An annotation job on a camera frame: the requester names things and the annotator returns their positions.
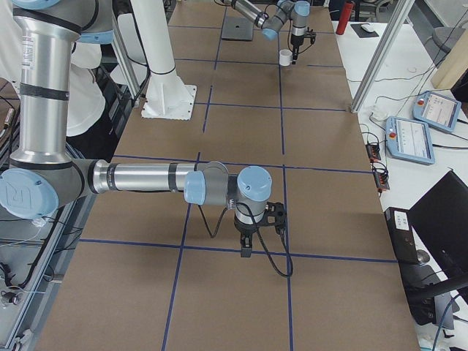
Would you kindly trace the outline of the white cup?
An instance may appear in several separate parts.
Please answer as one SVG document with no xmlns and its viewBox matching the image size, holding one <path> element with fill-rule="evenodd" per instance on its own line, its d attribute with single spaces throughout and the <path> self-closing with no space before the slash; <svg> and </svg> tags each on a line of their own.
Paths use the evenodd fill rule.
<svg viewBox="0 0 468 351">
<path fill-rule="evenodd" d="M 281 67 L 288 67 L 292 64 L 293 53 L 289 49 L 281 49 L 279 51 L 279 65 Z"/>
</svg>

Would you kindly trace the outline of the red cylinder bottle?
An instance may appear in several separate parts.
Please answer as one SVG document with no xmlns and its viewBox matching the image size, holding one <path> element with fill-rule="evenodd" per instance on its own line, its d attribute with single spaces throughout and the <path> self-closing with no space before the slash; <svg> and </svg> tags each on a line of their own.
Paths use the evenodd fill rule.
<svg viewBox="0 0 468 351">
<path fill-rule="evenodd" d="M 344 34 L 354 7 L 355 7 L 355 2 L 353 0 L 346 0 L 344 2 L 343 7 L 340 12 L 339 22 L 336 27 L 337 35 Z"/>
</svg>

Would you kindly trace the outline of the black mouse pad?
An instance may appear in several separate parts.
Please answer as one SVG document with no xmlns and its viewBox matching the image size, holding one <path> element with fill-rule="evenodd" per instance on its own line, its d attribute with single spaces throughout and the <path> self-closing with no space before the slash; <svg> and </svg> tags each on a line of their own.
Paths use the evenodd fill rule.
<svg viewBox="0 0 468 351">
<path fill-rule="evenodd" d="M 354 23 L 351 28 L 360 38 L 378 37 L 379 34 L 370 23 Z"/>
</svg>

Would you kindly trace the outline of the white computer mouse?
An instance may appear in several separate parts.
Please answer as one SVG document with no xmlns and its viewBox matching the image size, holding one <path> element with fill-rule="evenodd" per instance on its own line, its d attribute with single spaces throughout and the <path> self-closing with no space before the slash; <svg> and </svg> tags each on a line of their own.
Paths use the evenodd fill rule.
<svg viewBox="0 0 468 351">
<path fill-rule="evenodd" d="M 362 23 L 361 28 L 367 33 L 375 32 L 374 27 L 370 23 Z"/>
</svg>

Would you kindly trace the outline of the far orange circuit board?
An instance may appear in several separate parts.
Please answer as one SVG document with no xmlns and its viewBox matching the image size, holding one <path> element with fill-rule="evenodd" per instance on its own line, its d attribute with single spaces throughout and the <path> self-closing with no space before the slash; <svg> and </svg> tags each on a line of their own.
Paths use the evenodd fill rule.
<svg viewBox="0 0 468 351">
<path fill-rule="evenodd" d="M 368 154 L 368 158 L 371 162 L 380 161 L 380 140 L 379 138 L 371 132 L 364 132 L 366 135 L 366 152 Z M 370 141 L 369 136 L 372 136 L 375 141 Z"/>
</svg>

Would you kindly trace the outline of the orange circuit board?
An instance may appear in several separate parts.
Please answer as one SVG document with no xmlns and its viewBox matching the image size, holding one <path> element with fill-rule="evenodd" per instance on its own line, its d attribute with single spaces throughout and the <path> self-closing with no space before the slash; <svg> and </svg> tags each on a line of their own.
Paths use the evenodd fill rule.
<svg viewBox="0 0 468 351">
<path fill-rule="evenodd" d="M 382 193 L 386 190 L 390 189 L 388 179 L 389 179 L 389 172 L 386 167 L 381 162 L 372 162 L 371 163 L 371 170 L 374 176 L 374 181 L 377 187 L 377 191 Z"/>
<path fill-rule="evenodd" d="M 364 132 L 366 135 L 366 152 L 368 154 L 368 158 L 371 162 L 380 161 L 380 140 L 379 138 L 371 132 Z M 370 141 L 369 136 L 372 136 L 375 141 Z"/>
</svg>

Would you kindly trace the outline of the near blue teach pendant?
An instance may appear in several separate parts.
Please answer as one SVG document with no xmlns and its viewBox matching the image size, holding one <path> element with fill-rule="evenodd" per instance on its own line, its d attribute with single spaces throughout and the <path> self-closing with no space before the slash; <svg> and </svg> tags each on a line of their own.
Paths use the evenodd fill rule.
<svg viewBox="0 0 468 351">
<path fill-rule="evenodd" d="M 386 146 L 392 157 L 422 165 L 435 163 L 427 123 L 391 116 L 385 122 L 385 135 Z"/>
</svg>

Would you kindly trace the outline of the blue teach pendant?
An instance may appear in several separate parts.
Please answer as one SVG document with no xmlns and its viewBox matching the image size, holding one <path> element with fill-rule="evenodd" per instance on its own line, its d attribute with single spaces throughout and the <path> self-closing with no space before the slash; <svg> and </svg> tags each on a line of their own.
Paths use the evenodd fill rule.
<svg viewBox="0 0 468 351">
<path fill-rule="evenodd" d="M 458 100 L 427 91 L 417 97 L 412 116 L 439 131 L 451 133 L 455 129 L 460 110 L 461 103 Z"/>
<path fill-rule="evenodd" d="M 391 116 L 385 122 L 385 135 L 386 146 L 392 157 L 422 165 L 435 163 L 427 123 Z"/>
</svg>

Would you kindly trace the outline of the near orange circuit board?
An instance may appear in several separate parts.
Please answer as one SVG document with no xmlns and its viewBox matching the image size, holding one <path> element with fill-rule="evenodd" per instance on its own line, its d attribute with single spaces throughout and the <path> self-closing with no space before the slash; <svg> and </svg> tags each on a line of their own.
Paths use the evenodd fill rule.
<svg viewBox="0 0 468 351">
<path fill-rule="evenodd" d="M 371 163 L 371 170 L 374 176 L 374 181 L 377 187 L 377 191 L 382 193 L 386 190 L 390 189 L 388 179 L 389 179 L 389 172 L 386 167 L 381 162 L 372 162 Z"/>
</svg>

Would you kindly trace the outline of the black desktop box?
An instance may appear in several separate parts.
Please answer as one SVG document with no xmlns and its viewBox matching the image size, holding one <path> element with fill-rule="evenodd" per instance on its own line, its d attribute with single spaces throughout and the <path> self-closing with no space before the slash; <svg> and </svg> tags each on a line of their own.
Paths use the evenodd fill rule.
<svg viewBox="0 0 468 351">
<path fill-rule="evenodd" d="M 384 211 L 393 251 L 399 263 L 422 265 L 419 260 L 408 210 L 388 207 Z"/>
</svg>

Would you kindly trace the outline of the far blue teach pendant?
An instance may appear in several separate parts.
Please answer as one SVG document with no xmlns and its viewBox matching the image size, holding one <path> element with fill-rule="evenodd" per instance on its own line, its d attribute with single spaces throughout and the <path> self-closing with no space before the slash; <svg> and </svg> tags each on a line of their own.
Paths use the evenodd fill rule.
<svg viewBox="0 0 468 351">
<path fill-rule="evenodd" d="M 451 133 L 455 129 L 460 110 L 461 103 L 458 100 L 427 91 L 417 97 L 412 116 L 439 131 Z"/>
</svg>

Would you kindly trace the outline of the wooden beam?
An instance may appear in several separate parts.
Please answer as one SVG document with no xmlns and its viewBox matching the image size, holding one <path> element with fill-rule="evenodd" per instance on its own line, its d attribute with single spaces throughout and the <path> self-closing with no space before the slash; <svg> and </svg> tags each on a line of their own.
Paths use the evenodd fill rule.
<svg viewBox="0 0 468 351">
<path fill-rule="evenodd" d="M 431 78 L 435 89 L 451 89 L 467 70 L 467 30 L 461 35 L 453 49 Z"/>
</svg>

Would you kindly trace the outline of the black computer monitor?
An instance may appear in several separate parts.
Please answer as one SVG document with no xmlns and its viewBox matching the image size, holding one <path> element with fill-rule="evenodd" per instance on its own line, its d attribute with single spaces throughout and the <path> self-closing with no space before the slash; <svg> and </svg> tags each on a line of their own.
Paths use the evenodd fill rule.
<svg viewBox="0 0 468 351">
<path fill-rule="evenodd" d="M 467 272 L 467 185 L 452 170 L 411 207 L 409 220 L 447 276 Z"/>
</svg>

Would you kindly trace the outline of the aluminium frame post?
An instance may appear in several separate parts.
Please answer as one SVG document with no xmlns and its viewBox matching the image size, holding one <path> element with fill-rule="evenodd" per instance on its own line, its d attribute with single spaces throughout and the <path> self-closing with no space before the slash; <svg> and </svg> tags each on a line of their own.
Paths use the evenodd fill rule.
<svg viewBox="0 0 468 351">
<path fill-rule="evenodd" d="M 363 79 L 350 105 L 350 112 L 357 113 L 366 100 L 368 93 L 388 55 L 394 40 L 398 36 L 415 0 L 397 1 L 396 8 L 390 17 L 374 55 L 368 65 Z"/>
</svg>

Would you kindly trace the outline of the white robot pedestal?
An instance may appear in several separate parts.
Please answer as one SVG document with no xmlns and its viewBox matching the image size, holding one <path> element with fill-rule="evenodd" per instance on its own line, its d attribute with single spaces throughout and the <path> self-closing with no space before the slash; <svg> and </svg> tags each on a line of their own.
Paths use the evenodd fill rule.
<svg viewBox="0 0 468 351">
<path fill-rule="evenodd" d="M 188 121 L 197 87 L 178 76 L 163 2 L 136 0 L 131 5 L 151 71 L 142 117 Z"/>
</svg>

